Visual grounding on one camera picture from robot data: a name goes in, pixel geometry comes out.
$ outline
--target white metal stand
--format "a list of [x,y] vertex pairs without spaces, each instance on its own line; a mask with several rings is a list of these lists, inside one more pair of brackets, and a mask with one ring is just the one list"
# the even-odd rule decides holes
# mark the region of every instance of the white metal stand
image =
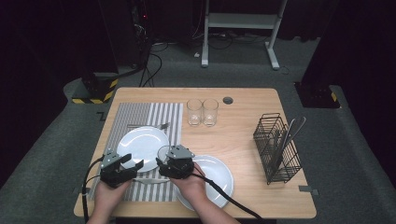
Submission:
[[271,61],[273,69],[279,69],[274,53],[274,43],[277,31],[282,22],[283,12],[285,11],[288,0],[282,0],[280,9],[276,15],[261,14],[233,14],[233,13],[209,13],[209,0],[206,0],[205,8],[205,35],[202,49],[202,67],[209,66],[208,51],[208,31],[209,27],[222,28],[248,28],[248,29],[265,29],[273,30],[269,42],[265,42],[265,48]]

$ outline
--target hand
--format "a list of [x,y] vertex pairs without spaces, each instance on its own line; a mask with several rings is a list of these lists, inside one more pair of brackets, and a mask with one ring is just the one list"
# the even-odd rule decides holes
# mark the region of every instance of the hand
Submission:
[[[205,176],[204,171],[198,165],[194,163],[194,174]],[[173,179],[171,181],[180,189],[181,195],[189,201],[194,203],[194,201],[207,200],[205,181],[197,176],[190,175],[186,179]]]
[[131,183],[132,180],[129,180],[113,189],[105,182],[99,181],[95,189],[95,207],[88,223],[107,223]]

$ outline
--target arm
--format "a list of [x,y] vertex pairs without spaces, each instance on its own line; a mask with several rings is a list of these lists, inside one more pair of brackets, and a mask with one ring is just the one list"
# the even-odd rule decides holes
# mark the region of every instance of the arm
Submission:
[[111,214],[122,199],[125,190],[131,185],[132,180],[113,189],[106,183],[99,181],[95,190],[95,207],[88,223],[107,224]]
[[[195,163],[194,172],[203,174],[201,167]],[[180,189],[183,197],[189,201],[201,221],[205,224],[233,224],[239,223],[224,210],[212,203],[206,196],[205,181],[196,176],[189,176],[186,179],[171,179]]]

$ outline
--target wire rack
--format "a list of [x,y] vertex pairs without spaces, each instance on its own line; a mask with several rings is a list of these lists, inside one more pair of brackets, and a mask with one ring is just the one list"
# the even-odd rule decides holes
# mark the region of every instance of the wire rack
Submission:
[[288,125],[283,123],[280,114],[263,114],[253,134],[268,185],[271,182],[286,183],[301,169],[294,144],[288,144],[282,151],[281,136],[287,130]]

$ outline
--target gray striped placemat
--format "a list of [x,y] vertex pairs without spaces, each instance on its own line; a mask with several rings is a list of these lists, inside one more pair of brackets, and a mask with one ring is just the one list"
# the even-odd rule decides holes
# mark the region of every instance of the gray striped placemat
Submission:
[[[180,144],[183,104],[181,103],[121,103],[114,118],[113,127],[106,142],[105,151],[117,150],[122,137],[132,129],[127,124],[158,125],[170,122],[167,129],[163,130],[169,137],[171,146]],[[140,173],[137,177],[166,178],[160,176],[158,167]],[[89,199],[93,200],[94,188],[99,178],[96,178]],[[124,201],[135,202],[174,202],[177,196],[173,191],[173,184],[169,181],[162,184],[144,185],[133,182],[124,195]]]

